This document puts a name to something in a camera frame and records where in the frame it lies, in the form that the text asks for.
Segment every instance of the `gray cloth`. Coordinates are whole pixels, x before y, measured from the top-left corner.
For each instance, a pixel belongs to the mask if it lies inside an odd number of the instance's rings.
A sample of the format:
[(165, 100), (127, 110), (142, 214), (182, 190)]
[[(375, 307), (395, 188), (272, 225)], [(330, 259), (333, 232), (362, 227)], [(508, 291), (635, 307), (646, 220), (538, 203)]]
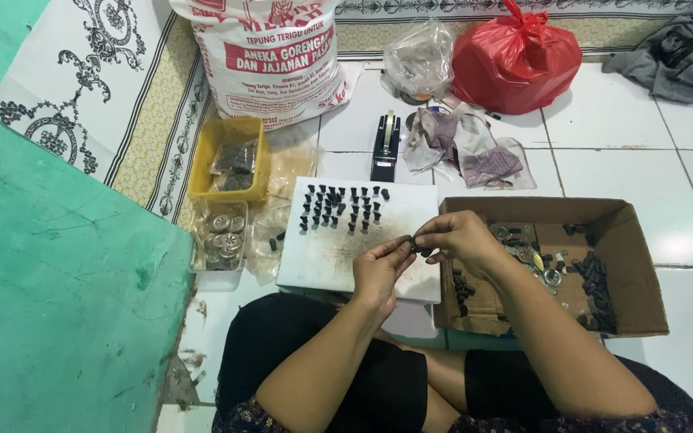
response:
[(652, 95), (693, 103), (693, 18), (677, 17), (634, 51), (614, 55), (603, 72), (621, 73)]

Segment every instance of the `cardboard box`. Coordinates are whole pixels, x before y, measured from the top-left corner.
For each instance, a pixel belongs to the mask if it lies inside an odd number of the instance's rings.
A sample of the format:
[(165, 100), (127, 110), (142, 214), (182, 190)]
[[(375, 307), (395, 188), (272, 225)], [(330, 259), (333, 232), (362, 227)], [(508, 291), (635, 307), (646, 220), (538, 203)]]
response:
[[(608, 268), (608, 291), (617, 318), (612, 337), (647, 337), (669, 333), (659, 282), (633, 206), (623, 200), (550, 197), (451, 197), (440, 205), (440, 213), (472, 210), (486, 222), (509, 227), (534, 227), (533, 236), (543, 254), (566, 250), (566, 263), (583, 260), (593, 250)], [(594, 237), (594, 248), (584, 235), (568, 236), (562, 224), (583, 224)], [(441, 302), (433, 306), (438, 328), (452, 328), (511, 336), (499, 297), (487, 281), (477, 279), (457, 261), (441, 263)], [(454, 292), (452, 269), (464, 271), (475, 295), (467, 298), (467, 317), (460, 318)], [(557, 287), (559, 304), (567, 304), (576, 317), (588, 305), (578, 273), (563, 275)]]

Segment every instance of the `black pants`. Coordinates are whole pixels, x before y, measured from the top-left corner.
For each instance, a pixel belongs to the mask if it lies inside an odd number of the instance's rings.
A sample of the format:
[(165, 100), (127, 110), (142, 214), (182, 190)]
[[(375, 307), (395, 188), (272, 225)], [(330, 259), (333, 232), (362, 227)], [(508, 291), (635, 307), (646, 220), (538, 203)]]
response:
[[(336, 309), (318, 300), (274, 293), (241, 308), (229, 327), (218, 376), (218, 416), (250, 399), (261, 382), (328, 324)], [(693, 400), (662, 374), (620, 358), (659, 407), (685, 413)], [(515, 418), (529, 431), (558, 416), (525, 354), (469, 350), (464, 363), (467, 410), (474, 418)], [(371, 341), (327, 431), (418, 432), (427, 414), (427, 362), (422, 354)]]

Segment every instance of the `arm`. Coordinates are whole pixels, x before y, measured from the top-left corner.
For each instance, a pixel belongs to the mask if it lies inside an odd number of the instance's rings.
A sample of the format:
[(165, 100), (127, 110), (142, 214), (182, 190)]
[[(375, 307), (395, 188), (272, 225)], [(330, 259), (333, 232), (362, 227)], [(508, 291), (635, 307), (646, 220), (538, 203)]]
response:
[(441, 215), (419, 229), (420, 247), (440, 248), (427, 259), (457, 258), (496, 290), (531, 366), (555, 407), (595, 417), (643, 415), (654, 398), (606, 348), (566, 313), (470, 211)]
[(416, 258), (408, 240), (383, 243), (355, 259), (351, 302), (259, 386), (259, 405), (292, 432), (321, 433), (330, 424), (373, 335), (394, 311), (394, 283)]

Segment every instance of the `person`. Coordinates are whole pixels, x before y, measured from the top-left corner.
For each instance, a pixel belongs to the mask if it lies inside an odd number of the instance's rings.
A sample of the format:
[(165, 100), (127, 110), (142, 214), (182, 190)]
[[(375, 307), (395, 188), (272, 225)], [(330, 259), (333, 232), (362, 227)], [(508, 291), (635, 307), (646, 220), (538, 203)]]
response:
[(219, 372), (214, 433), (693, 431), (693, 400), (617, 358), (580, 326), (473, 212), (424, 224), (433, 264), (457, 259), (490, 282), (525, 352), (411, 348), (380, 331), (411, 237), (353, 261), (340, 310), (274, 293), (241, 308)]

